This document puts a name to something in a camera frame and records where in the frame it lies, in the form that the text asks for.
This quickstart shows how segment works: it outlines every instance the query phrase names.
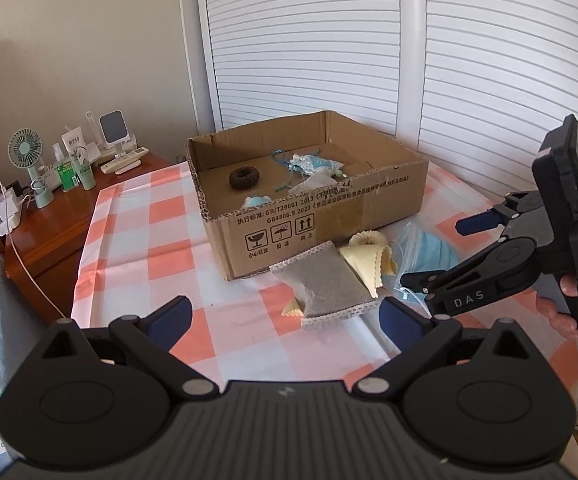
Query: blue face mask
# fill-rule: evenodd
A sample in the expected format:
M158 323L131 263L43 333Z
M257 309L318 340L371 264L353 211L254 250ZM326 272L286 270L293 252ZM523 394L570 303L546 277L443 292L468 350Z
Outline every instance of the blue face mask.
M392 258L398 264L395 276L383 274L383 285L400 301L411 301L411 293L401 290L400 277L406 272L451 269L460 261L458 254L448 242L422 230L409 222L391 245ZM424 294L416 294L424 300Z

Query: beige wall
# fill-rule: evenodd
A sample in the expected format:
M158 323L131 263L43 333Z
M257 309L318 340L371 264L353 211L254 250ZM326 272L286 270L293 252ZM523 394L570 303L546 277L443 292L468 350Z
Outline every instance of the beige wall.
M198 51L197 0L182 0L188 52L204 73ZM0 179L27 182L7 157L19 128L34 128L44 159L64 125L122 110L131 133L174 161L198 133L180 15L180 0L0 0ZM201 70L197 64L202 63ZM211 131L206 79L195 81L200 130Z

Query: black handheld device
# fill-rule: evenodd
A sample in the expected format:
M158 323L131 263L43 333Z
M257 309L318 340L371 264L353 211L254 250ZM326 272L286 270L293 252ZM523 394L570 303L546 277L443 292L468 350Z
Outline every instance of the black handheld device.
M350 392L342 381L220 392L167 352L191 325L187 298L108 328L59 320L0 398L16 457L0 480L573 479L558 460L575 407L515 321L465 329L387 298L389 337L394 316L416 340Z
M545 276L578 280L578 120L565 118L544 138L533 161L538 190L509 193L504 202L456 223L459 234L504 226L489 247L449 270L404 274L402 285L424 292L432 314L455 316L521 292ZM578 296L560 310L578 322Z

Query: fan grille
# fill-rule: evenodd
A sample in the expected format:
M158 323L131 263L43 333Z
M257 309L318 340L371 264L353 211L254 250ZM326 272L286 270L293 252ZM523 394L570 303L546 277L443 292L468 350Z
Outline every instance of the fan grille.
M24 170L37 163L43 151L43 141L34 130L23 128L13 134L8 151L12 164Z

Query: silver screw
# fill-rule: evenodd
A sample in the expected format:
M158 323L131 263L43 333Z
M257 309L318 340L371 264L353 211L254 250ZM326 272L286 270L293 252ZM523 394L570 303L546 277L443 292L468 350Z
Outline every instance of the silver screw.
M213 383L207 379L190 379L182 385L182 391L193 396L207 395L213 392Z
M358 381L358 389L365 394L383 394L389 390L389 382L380 377L365 377Z

